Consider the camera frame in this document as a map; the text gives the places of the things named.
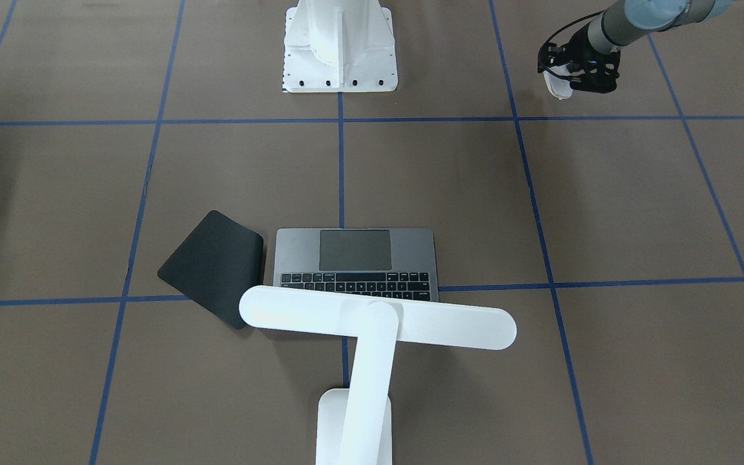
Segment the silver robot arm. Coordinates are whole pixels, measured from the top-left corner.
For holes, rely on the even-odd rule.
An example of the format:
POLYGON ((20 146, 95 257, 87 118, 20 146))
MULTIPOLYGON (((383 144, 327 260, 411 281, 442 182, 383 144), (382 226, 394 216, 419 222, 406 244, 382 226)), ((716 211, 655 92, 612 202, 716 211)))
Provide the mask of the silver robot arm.
POLYGON ((566 82, 568 88, 607 94, 617 88, 624 47, 654 32, 702 23, 732 1, 616 1, 601 12, 573 21, 582 26, 563 45, 556 30, 537 54, 537 73, 566 82))

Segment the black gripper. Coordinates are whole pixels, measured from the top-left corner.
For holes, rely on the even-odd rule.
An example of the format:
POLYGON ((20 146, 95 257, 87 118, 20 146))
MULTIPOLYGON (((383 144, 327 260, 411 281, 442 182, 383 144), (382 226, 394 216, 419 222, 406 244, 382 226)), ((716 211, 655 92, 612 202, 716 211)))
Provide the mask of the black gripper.
POLYGON ((552 55, 540 57, 540 72, 545 80, 573 81, 576 65, 594 65, 599 62, 602 54, 591 44, 589 26, 583 26, 571 36, 566 44, 566 56, 567 58, 552 55))

